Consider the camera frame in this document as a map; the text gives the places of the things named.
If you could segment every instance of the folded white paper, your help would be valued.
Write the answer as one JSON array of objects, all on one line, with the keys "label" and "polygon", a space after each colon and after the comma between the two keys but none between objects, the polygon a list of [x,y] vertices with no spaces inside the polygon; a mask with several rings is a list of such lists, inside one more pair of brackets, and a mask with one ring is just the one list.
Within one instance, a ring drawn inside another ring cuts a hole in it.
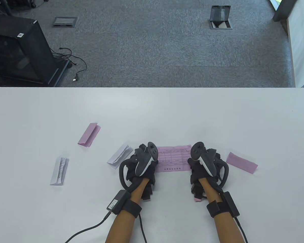
[{"label": "folded white paper", "polygon": [[107,163],[117,169],[117,167],[129,156],[133,149],[128,144],[123,144],[117,152],[107,161]]},{"label": "folded white paper", "polygon": [[69,159],[58,157],[55,162],[54,170],[50,185],[61,186],[64,182],[66,168],[68,167]]}]

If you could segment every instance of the folded pink paper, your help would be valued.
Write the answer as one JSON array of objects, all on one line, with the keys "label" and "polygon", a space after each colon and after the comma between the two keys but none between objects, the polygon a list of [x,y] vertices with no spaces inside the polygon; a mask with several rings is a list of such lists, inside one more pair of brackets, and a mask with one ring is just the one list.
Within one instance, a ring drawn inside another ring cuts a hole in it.
[{"label": "folded pink paper", "polygon": [[243,169],[246,172],[253,174],[255,169],[258,167],[257,164],[250,162],[246,159],[243,159],[239,156],[236,156],[233,153],[230,153],[226,159],[226,163],[238,167],[239,169]]},{"label": "folded pink paper", "polygon": [[100,128],[97,123],[90,123],[78,144],[84,147],[90,147]]}]

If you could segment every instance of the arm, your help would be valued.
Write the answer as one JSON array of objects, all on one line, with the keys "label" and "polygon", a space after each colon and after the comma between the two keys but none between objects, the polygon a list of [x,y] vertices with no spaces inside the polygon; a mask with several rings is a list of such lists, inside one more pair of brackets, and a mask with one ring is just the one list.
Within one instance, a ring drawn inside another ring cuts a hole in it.
[{"label": "arm", "polygon": [[[199,179],[209,202],[222,201],[219,193],[214,190],[206,178]],[[214,217],[216,230],[221,243],[244,243],[241,232],[229,212],[218,214]]]},{"label": "arm", "polygon": [[[139,204],[142,193],[149,179],[144,178],[142,183],[131,193],[131,200]],[[122,210],[114,220],[105,243],[129,243],[135,217],[129,212]]]}]

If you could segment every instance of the power cord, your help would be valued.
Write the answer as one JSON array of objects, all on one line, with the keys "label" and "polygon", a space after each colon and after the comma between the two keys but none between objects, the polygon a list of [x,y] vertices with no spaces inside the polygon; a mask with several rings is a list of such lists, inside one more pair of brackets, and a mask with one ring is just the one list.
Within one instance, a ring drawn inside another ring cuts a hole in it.
[{"label": "power cord", "polygon": [[245,235],[245,233],[244,233],[244,231],[243,231],[243,229],[242,229],[242,227],[241,227],[241,224],[240,224],[240,222],[239,222],[238,218],[237,218],[237,217],[235,217],[234,219],[235,219],[236,224],[239,226],[239,228],[240,228],[240,230],[241,230],[241,232],[242,232],[242,234],[243,234],[243,237],[244,237],[245,243],[248,243],[247,237],[246,237],[246,235]]},{"label": "power cord", "polygon": [[79,234],[81,234],[81,233],[83,233],[83,232],[86,232],[86,231],[88,231],[88,230],[97,228],[99,225],[101,225],[103,222],[105,222],[105,220],[109,217],[109,215],[110,215],[110,212],[108,212],[108,213],[106,214],[106,216],[104,217],[104,219],[103,219],[99,224],[97,224],[97,225],[95,225],[95,226],[92,226],[92,227],[90,227],[90,228],[86,228],[86,229],[84,229],[84,230],[81,230],[81,231],[79,231],[78,233],[75,233],[75,234],[72,235],[65,243],[68,243],[70,240],[73,239],[73,237],[75,237],[75,236],[77,236],[77,235],[79,235]]},{"label": "power cord", "polygon": [[77,64],[76,64],[75,62],[73,62],[73,61],[70,59],[70,57],[74,57],[74,58],[77,58],[77,59],[80,59],[81,61],[83,61],[83,63],[85,64],[86,67],[85,67],[84,69],[82,69],[82,70],[80,70],[80,71],[78,71],[78,72],[75,73],[75,77],[73,78],[73,81],[78,81],[78,80],[79,80],[79,75],[78,75],[78,74],[79,74],[80,72],[84,72],[84,71],[86,71],[86,70],[88,69],[87,63],[86,63],[82,58],[72,55],[72,50],[71,50],[70,48],[67,48],[67,47],[60,47],[59,49],[60,49],[60,50],[63,50],[63,49],[69,50],[69,51],[71,52],[71,54],[58,53],[58,52],[55,52],[54,50],[52,50],[52,48],[50,48],[50,49],[51,49],[51,51],[53,52],[53,56],[54,56],[54,57],[59,57],[59,58],[62,58],[62,59],[67,59],[67,60],[69,60],[70,63],[72,63],[73,65],[77,65]]},{"label": "power cord", "polygon": [[145,238],[145,234],[144,234],[144,230],[143,230],[141,214],[139,214],[138,217],[140,218],[140,226],[141,226],[141,231],[142,231],[142,235],[143,235],[143,238],[144,238],[144,242],[147,243],[146,238]]}]

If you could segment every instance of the wall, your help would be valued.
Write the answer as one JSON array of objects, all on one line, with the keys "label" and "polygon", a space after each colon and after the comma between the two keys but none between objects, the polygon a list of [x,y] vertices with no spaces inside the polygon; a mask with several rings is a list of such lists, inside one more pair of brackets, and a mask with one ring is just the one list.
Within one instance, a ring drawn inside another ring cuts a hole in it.
[{"label": "wall", "polygon": [[298,0],[288,18],[295,86],[304,85],[304,0]]}]

